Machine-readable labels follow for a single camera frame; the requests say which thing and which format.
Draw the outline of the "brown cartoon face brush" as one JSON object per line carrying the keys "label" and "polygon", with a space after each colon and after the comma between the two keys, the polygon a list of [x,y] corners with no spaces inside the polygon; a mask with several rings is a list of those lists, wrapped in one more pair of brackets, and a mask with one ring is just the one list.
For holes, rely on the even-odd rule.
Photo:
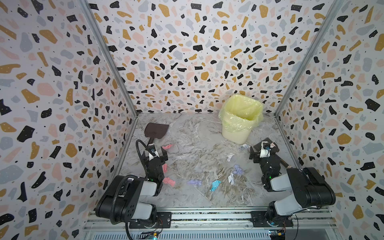
{"label": "brown cartoon face brush", "polygon": [[291,165],[289,165],[286,161],[283,159],[279,158],[280,164],[283,165],[286,169],[292,168]]}

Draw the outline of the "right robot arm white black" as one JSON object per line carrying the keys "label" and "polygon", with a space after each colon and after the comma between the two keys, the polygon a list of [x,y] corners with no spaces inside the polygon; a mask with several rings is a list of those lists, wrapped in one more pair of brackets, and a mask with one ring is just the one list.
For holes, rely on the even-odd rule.
{"label": "right robot arm white black", "polygon": [[270,202],[264,216],[254,213],[254,225],[266,222],[271,227],[291,227],[293,214],[336,202],[335,192],[315,168],[293,168],[277,155],[279,151],[268,138],[250,147],[249,159],[260,165],[264,189],[269,193],[291,192],[282,200]]}

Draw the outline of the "bin with yellow bag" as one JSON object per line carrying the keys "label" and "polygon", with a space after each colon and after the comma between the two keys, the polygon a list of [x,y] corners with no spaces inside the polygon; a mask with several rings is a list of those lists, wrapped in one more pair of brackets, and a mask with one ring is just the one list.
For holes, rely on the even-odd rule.
{"label": "bin with yellow bag", "polygon": [[231,96],[219,112],[225,139],[244,144],[250,133],[263,120],[264,105],[243,95]]}

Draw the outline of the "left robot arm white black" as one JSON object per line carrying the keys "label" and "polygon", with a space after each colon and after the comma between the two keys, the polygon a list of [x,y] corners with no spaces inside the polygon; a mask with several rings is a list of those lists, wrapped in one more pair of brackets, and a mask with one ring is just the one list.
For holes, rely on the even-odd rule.
{"label": "left robot arm white black", "polygon": [[148,176],[116,176],[98,202],[95,214],[108,219],[111,224],[137,223],[140,227],[150,228],[157,224],[157,207],[154,204],[140,202],[140,197],[158,196],[163,187],[163,165],[168,160],[168,153],[161,148],[162,154],[155,153],[144,158]]}

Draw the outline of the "brown dustpan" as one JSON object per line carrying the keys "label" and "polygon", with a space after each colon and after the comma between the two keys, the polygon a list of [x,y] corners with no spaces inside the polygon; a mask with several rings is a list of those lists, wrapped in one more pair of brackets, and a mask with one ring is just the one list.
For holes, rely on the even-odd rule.
{"label": "brown dustpan", "polygon": [[169,129],[169,125],[148,123],[145,128],[145,137],[150,138],[148,145],[154,142],[154,139],[163,138]]}

